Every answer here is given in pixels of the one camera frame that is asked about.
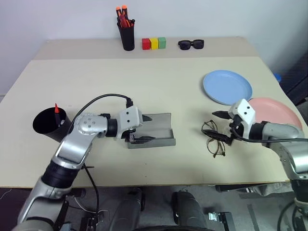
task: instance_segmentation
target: table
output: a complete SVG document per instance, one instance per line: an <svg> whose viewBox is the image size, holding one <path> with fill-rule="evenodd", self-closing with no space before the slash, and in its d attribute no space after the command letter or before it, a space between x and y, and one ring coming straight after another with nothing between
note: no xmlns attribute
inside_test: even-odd
<svg viewBox="0 0 308 231"><path fill-rule="evenodd" d="M48 41L27 65L0 103L0 186L33 187L58 143L32 129L34 117L54 103L72 119L92 98L105 93L131 97L144 114L171 113L176 146L128 149L124 140L96 139L88 166L98 186L236 184L287 180L278 156L261 144L234 141L226 156L215 159L201 133L213 119L219 129L227 120L211 115L229 106L209 99L204 75L217 69L235 71L253 87L253 97L271 97L289 106L308 127L271 71L244 38L204 38L205 48L181 51L167 38L165 50L124 51L119 39ZM106 98L87 109L115 115L125 101ZM79 172L75 187L90 186Z"/></svg>

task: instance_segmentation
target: black cup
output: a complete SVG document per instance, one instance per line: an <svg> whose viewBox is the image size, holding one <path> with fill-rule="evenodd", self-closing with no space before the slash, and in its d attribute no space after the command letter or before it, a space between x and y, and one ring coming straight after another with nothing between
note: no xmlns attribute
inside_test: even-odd
<svg viewBox="0 0 308 231"><path fill-rule="evenodd" d="M56 123L54 107L40 112L33 120L33 129L39 134L48 136L55 141L61 142L67 135L71 121L66 116L65 110L59 108L60 126Z"/></svg>
<svg viewBox="0 0 308 231"><path fill-rule="evenodd" d="M117 27L119 28L120 31L123 49L126 51L132 51L133 49L135 49L135 37L134 37L135 26L122 28L117 23Z"/></svg>

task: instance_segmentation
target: sunglasses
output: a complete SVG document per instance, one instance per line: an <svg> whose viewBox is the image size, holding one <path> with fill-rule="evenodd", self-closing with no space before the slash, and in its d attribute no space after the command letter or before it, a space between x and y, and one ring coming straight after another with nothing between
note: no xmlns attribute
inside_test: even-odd
<svg viewBox="0 0 308 231"><path fill-rule="evenodd" d="M204 40L196 39L194 41L182 40L178 42L181 50L189 50L191 46L195 49L202 49L204 47Z"/></svg>

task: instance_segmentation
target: red block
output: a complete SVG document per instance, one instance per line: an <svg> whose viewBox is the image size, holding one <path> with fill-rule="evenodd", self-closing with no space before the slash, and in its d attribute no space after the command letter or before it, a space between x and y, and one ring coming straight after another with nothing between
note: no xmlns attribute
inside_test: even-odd
<svg viewBox="0 0 308 231"><path fill-rule="evenodd" d="M150 47L151 47L150 39L148 39L148 38L142 39L142 49L143 50L149 50Z"/></svg>

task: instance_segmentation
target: blue object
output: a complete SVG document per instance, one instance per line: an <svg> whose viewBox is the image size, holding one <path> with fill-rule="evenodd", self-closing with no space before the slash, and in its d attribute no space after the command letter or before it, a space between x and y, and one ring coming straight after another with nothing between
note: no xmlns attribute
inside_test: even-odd
<svg viewBox="0 0 308 231"><path fill-rule="evenodd" d="M277 74L277 73L273 73L275 78L277 79L277 81L280 83L281 82L281 75Z"/></svg>
<svg viewBox="0 0 308 231"><path fill-rule="evenodd" d="M203 88L214 101L232 105L240 99L250 100L252 87L241 75L227 70L208 73L203 79Z"/></svg>

